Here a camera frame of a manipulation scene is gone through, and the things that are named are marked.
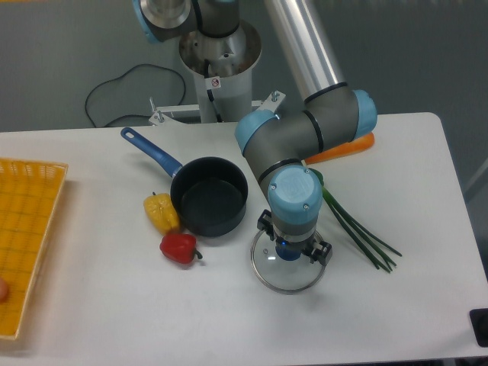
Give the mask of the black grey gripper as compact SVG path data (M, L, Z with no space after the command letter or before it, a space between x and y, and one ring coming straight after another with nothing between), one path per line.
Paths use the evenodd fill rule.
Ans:
M311 263L327 265L332 257L332 245L325 241L316 242L316 225L300 234L286 234L278 230L271 219L271 212L263 210L257 221L257 228L275 242L278 257L285 261L298 260L302 255L310 257Z

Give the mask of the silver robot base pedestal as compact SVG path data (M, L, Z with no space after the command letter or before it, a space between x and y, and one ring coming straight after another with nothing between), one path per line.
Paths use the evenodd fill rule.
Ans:
M252 70L262 54L262 42L246 21L240 21L227 37L209 37L198 30L185 34L178 51L193 76L203 124L237 122L255 109L275 113L286 98L285 93L274 90L263 101L252 100Z

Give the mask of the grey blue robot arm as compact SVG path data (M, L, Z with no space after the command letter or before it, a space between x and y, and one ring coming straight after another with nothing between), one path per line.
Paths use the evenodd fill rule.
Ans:
M370 133L377 110L369 95L349 88L310 1L265 4L304 102L278 118L251 108L251 71L261 55L259 35L236 1L136 1L145 35L178 38L181 61L193 73L201 119L236 121L235 137L271 208L265 224L279 253L320 260L313 235L322 203L303 160Z

